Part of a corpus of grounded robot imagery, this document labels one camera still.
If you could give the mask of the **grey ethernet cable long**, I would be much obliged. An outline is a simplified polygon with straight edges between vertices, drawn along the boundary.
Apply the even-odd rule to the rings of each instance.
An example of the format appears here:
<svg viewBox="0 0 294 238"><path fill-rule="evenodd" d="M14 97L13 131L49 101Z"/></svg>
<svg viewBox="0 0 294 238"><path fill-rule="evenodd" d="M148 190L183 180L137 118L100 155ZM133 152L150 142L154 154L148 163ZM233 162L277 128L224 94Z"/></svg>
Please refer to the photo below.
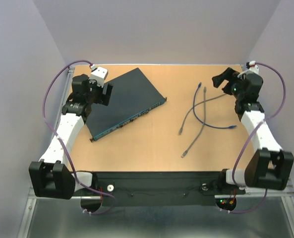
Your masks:
<svg viewBox="0 0 294 238"><path fill-rule="evenodd" d="M216 97L213 97L213 98L207 99L207 101L213 101L213 100L218 99L218 98L221 98L221 97L223 97L223 96L226 96L226 94L221 94L221 95L219 95L219 96L216 96ZM194 107L195 107L195 106L198 106L198 105L200 105L200 104L203 104L203 103L204 103L204 101L199 102L199 103L195 104ZM187 117L188 117L188 115L189 115L189 113L190 113L191 111L193 111L193 107L191 107L191 108L188 110L188 112L186 113L186 115L185 115L185 117L184 117L184 119L183 119L183 121L182 121L182 125L181 125L181 127L180 127L180 129L179 129L179 131L178 131L178 135L181 135L181 134L182 134L183 127L184 127L184 124L185 124L185 121L186 121L186 119L187 119ZM233 128L232 126L226 126L226 127L212 126L212 125L209 125L209 124L207 124L207 123L205 123L204 125L205 125L205 126L208 126L208 127L210 127L210 128L214 128L214 129L232 129L232 128Z"/></svg>

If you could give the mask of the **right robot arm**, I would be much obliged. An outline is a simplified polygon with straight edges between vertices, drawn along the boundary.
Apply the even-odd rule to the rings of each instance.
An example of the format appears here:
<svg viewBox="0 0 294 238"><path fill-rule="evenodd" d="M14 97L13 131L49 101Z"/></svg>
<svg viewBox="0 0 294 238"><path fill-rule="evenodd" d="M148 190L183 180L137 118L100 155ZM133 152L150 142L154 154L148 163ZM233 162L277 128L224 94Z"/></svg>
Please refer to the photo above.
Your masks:
<svg viewBox="0 0 294 238"><path fill-rule="evenodd" d="M243 72L228 67L212 78L215 88L227 81L222 91L235 97L235 112L249 133L245 144L252 143L254 149L254 155L246 169L226 170L226 176L216 181L216 188L221 193L228 193L234 185L284 190L290 177L294 156L279 145L267 125L272 116L265 116L258 101L263 85L258 65L249 62L246 67Z"/></svg>

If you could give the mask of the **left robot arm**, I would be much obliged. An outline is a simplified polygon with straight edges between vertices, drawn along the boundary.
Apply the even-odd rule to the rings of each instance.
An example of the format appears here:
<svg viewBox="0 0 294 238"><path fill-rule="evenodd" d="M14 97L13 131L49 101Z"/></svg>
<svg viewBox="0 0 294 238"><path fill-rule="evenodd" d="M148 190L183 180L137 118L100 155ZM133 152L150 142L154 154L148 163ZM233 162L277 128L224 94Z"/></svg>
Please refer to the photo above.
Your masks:
<svg viewBox="0 0 294 238"><path fill-rule="evenodd" d="M109 104L113 86L104 85L107 75L107 69L98 67L90 75L73 77L72 92L62 107L54 137L39 161L29 166L37 197L70 199L80 189L87 195L103 195L93 173L76 171L70 153L91 114L92 104Z"/></svg>

